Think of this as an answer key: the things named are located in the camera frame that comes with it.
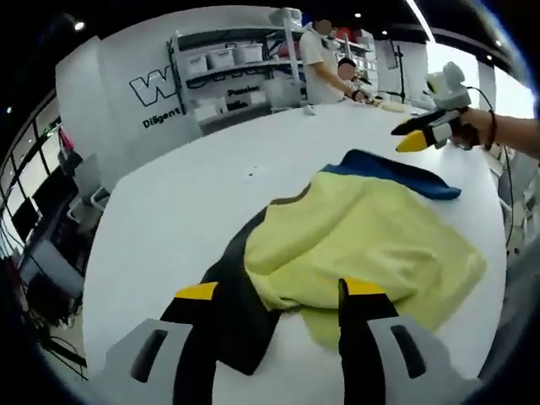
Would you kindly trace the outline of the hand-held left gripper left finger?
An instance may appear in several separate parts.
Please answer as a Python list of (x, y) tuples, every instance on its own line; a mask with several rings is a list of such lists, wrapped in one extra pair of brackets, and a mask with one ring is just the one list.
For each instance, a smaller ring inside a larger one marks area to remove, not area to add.
[(217, 282), (178, 291), (180, 322), (147, 319), (115, 343), (105, 357), (109, 404), (210, 404), (218, 344)]

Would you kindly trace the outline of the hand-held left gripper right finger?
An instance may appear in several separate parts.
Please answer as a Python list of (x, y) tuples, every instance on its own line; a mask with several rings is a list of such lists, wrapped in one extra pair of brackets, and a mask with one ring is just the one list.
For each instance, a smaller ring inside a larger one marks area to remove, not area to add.
[(477, 391), (447, 347), (386, 293), (354, 278), (339, 281), (339, 354), (347, 404), (460, 404)]

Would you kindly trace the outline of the person's right hand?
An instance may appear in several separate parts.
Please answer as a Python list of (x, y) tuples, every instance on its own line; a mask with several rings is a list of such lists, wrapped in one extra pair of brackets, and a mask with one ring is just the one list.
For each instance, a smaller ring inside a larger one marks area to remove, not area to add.
[(451, 137), (451, 142), (465, 150), (481, 146), (484, 150), (489, 151), (494, 142), (493, 123), (494, 112), (492, 110), (485, 111), (471, 107), (460, 109), (459, 125)]

